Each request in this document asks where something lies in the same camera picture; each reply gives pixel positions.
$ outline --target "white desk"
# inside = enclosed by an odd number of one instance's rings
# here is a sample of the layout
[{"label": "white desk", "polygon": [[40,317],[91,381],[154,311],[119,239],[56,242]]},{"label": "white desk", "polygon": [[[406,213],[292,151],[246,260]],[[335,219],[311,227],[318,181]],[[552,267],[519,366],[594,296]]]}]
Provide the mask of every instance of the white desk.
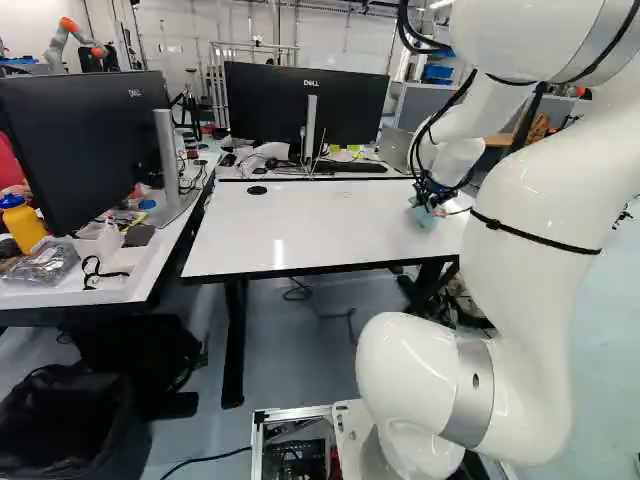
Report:
[{"label": "white desk", "polygon": [[[215,152],[203,152],[201,155],[202,159],[209,161],[206,166],[209,175],[213,172],[218,156]],[[193,177],[198,169],[199,167],[189,162],[185,174]],[[145,302],[197,203],[196,199],[172,223],[163,229],[157,229],[146,247],[121,248],[108,262],[103,263],[101,271],[104,272],[122,269],[131,272],[131,276],[120,288],[112,286],[84,291],[84,273],[78,263],[55,287],[25,286],[0,281],[0,311]]]},{"label": "white desk", "polygon": [[[267,192],[247,193],[256,185]],[[425,231],[410,213],[412,185],[405,179],[217,184],[181,276],[187,283],[225,285],[230,321],[223,408],[243,403],[250,279],[429,264],[437,281],[444,262],[457,259],[469,213],[439,219]],[[445,208],[472,204],[461,193]]]}]

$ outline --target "black bag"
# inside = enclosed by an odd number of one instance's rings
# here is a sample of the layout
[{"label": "black bag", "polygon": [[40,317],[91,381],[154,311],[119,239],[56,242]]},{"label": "black bag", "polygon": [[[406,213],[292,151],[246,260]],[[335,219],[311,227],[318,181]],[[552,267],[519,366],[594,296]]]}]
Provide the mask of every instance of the black bag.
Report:
[{"label": "black bag", "polygon": [[113,373],[49,365],[0,403],[0,476],[140,478],[151,448],[129,381]]},{"label": "black bag", "polygon": [[201,343],[177,315],[137,315],[65,330],[95,372],[131,380],[144,419],[153,419],[166,398],[189,379]]}]

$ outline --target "dell monitor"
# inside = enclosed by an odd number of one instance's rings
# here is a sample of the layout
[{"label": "dell monitor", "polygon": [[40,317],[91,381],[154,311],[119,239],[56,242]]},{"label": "dell monitor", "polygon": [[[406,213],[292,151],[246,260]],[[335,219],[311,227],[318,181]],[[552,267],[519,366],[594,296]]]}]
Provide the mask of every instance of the dell monitor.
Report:
[{"label": "dell monitor", "polygon": [[307,97],[317,96],[319,142],[375,142],[389,85],[387,75],[225,62],[231,134],[300,143]]},{"label": "dell monitor", "polygon": [[153,110],[168,108],[161,72],[0,80],[0,115],[50,231],[69,234],[154,183]]}]

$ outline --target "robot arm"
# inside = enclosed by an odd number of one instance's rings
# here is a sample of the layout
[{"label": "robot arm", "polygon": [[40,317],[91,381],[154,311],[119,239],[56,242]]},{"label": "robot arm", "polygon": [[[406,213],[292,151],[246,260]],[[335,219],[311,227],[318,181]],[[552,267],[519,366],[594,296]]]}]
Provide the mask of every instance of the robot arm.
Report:
[{"label": "robot arm", "polygon": [[447,187],[459,184],[484,152],[484,137],[499,132],[534,88],[506,85],[478,72],[464,102],[451,108],[420,142],[420,157],[433,179]]},{"label": "robot arm", "polygon": [[[465,448],[517,465],[539,465],[562,451],[572,425],[574,296],[640,188],[639,8],[636,0],[454,3],[455,50],[479,69],[507,80],[601,87],[590,115],[504,159],[478,193],[461,273],[498,335],[462,337],[400,313],[365,327],[358,386],[384,457],[401,478],[444,478]],[[525,95],[483,75],[477,80],[463,105],[434,123],[435,143],[485,134],[479,111],[495,107],[471,93],[506,95],[491,128]],[[470,116],[456,115],[464,111]],[[444,157],[442,164],[432,158],[434,176],[449,168]]]},{"label": "robot arm", "polygon": [[87,37],[78,24],[69,17],[62,17],[58,22],[58,31],[51,39],[49,48],[44,52],[44,58],[49,65],[51,65],[51,70],[54,74],[64,75],[67,73],[62,63],[62,52],[64,51],[64,46],[67,44],[69,33],[76,37],[80,44],[92,46],[91,54],[93,56],[99,58],[107,56],[108,52],[103,44],[91,37]]}]

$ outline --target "blue bottle cap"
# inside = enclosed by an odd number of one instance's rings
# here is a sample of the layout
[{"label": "blue bottle cap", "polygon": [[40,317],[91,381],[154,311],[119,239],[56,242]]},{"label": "blue bottle cap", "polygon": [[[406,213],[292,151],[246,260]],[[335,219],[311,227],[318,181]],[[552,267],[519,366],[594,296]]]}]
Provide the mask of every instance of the blue bottle cap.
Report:
[{"label": "blue bottle cap", "polygon": [[22,195],[14,195],[13,193],[7,193],[2,199],[0,199],[0,208],[13,208],[24,205],[25,199]]},{"label": "blue bottle cap", "polygon": [[156,202],[155,200],[142,200],[139,204],[138,204],[138,208],[140,210],[151,210],[153,207],[156,206]]}]

